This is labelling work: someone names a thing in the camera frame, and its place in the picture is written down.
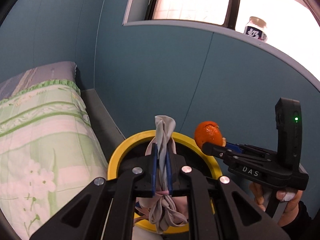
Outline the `grey pink cloth bundle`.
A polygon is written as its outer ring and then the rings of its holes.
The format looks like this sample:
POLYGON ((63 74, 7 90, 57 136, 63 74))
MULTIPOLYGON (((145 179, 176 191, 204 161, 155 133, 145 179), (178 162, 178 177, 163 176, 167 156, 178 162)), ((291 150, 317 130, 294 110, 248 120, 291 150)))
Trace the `grey pink cloth bundle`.
POLYGON ((152 144, 157 144, 157 184, 156 194, 152 198, 138 197, 136 210, 142 215, 135 222, 148 220, 156 227, 157 234, 163 234, 170 227, 182 227, 188 224, 188 202, 186 197, 172 197, 167 186, 165 155, 176 154, 175 141, 172 138, 176 122, 166 115, 155 116, 156 134, 149 143, 146 155, 151 155, 152 144))

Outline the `green white patterned quilt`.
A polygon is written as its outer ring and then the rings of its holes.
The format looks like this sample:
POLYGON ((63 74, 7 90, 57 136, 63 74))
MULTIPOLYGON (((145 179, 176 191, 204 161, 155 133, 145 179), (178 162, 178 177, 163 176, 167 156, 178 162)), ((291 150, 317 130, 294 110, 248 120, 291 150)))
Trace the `green white patterned quilt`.
POLYGON ((73 81, 44 81, 1 100, 1 211, 21 239, 106 177, 107 166, 73 81))

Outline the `bottle on window sill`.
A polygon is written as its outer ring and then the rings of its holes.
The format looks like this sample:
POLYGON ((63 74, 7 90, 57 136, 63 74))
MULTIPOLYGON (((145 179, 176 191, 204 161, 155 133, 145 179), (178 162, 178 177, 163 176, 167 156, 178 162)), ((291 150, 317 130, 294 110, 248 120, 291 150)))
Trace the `bottle on window sill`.
POLYGON ((250 16, 245 26, 244 34, 256 40, 266 42, 267 41, 266 29, 267 29, 267 24, 264 20, 255 16, 250 16))

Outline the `grey striped bed sheet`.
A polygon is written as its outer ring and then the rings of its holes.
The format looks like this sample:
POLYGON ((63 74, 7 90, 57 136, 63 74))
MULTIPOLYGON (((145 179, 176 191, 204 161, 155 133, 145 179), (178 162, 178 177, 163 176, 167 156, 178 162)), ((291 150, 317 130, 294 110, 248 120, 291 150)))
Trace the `grey striped bed sheet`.
POLYGON ((62 61, 39 66, 22 72, 1 83, 1 100, 10 98, 18 92, 49 80, 75 81, 76 63, 62 61))

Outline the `window with dark frame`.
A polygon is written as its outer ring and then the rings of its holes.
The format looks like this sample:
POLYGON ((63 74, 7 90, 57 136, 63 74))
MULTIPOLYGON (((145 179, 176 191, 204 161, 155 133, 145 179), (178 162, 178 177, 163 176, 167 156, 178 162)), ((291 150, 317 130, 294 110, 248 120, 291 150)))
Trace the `window with dark frame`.
POLYGON ((315 0, 128 0, 123 25, 207 30, 260 47, 319 86, 319 5, 315 0), (267 24, 267 41, 244 34, 250 16, 267 24))

